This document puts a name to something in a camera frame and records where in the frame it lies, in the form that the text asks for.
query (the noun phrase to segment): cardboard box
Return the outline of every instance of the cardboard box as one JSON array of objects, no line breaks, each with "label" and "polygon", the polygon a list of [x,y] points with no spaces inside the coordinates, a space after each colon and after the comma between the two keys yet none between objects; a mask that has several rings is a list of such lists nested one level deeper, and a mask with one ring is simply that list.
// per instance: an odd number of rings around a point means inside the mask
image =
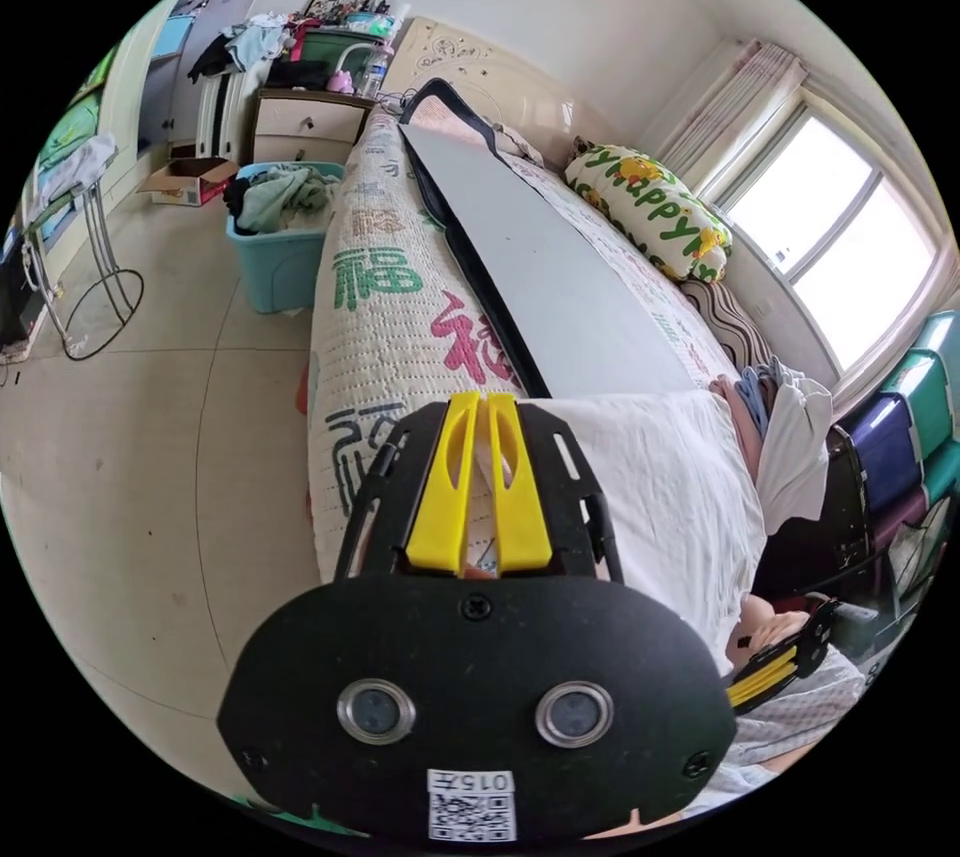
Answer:
[{"label": "cardboard box", "polygon": [[222,157],[189,157],[171,160],[140,185],[138,193],[150,194],[155,204],[202,207],[219,197],[240,168]]}]

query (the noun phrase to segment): yellow clip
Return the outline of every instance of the yellow clip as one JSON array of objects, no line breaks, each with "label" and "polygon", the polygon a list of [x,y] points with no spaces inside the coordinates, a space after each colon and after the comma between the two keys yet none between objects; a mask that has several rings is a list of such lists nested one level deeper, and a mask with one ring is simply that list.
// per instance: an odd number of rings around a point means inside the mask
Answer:
[{"label": "yellow clip", "polygon": [[[490,394],[487,411],[493,458],[497,568],[500,574],[542,570],[550,563],[553,548],[523,439],[517,402],[513,394]],[[504,458],[511,471],[509,485],[503,476]]]},{"label": "yellow clip", "polygon": [[450,398],[407,543],[407,559],[414,567],[458,577],[463,573],[479,404],[479,391]]},{"label": "yellow clip", "polygon": [[728,687],[727,696],[731,706],[739,707],[789,677],[797,669],[797,665],[792,662],[796,656],[797,648],[791,647],[756,673]]}]

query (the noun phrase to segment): picture frame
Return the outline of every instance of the picture frame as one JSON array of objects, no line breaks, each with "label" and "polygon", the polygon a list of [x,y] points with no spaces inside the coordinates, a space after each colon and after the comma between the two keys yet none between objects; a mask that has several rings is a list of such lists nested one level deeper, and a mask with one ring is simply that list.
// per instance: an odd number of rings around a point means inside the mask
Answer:
[{"label": "picture frame", "polygon": [[369,6],[370,0],[310,0],[304,16],[336,26],[348,14],[355,14]]}]

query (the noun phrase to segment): tiled floor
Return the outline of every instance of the tiled floor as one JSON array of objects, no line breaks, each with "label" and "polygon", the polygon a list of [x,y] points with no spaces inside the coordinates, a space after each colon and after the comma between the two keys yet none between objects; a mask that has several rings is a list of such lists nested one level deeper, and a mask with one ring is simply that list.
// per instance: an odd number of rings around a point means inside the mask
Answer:
[{"label": "tiled floor", "polygon": [[[168,763],[247,793],[213,718],[250,633],[318,582],[294,406],[310,314],[248,308],[224,219],[221,202],[114,211],[143,302],[84,362],[45,324],[0,390],[0,474],[28,580],[87,680]],[[93,273],[85,245],[64,319]],[[89,349],[111,319],[98,294],[71,330]]]}]

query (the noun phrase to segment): pillow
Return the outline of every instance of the pillow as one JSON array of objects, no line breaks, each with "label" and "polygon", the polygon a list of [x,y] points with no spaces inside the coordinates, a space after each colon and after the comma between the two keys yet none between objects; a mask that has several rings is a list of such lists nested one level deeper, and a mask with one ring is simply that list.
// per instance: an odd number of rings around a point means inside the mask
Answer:
[{"label": "pillow", "polygon": [[543,167],[543,155],[523,134],[514,130],[512,127],[508,127],[506,124],[490,120],[487,117],[484,117],[484,120],[493,128],[497,150],[499,150],[501,154],[512,154],[514,157],[523,157],[525,160],[529,160],[535,167]]},{"label": "pillow", "polygon": [[577,157],[565,177],[671,280],[722,278],[729,229],[662,164],[603,145]]},{"label": "pillow", "polygon": [[770,362],[770,345],[726,284],[685,280],[679,286],[738,371]]},{"label": "pillow", "polygon": [[573,138],[573,144],[570,146],[570,153],[567,154],[565,166],[569,167],[581,154],[589,153],[596,146],[592,140],[587,140],[585,137],[577,134],[577,136]]}]

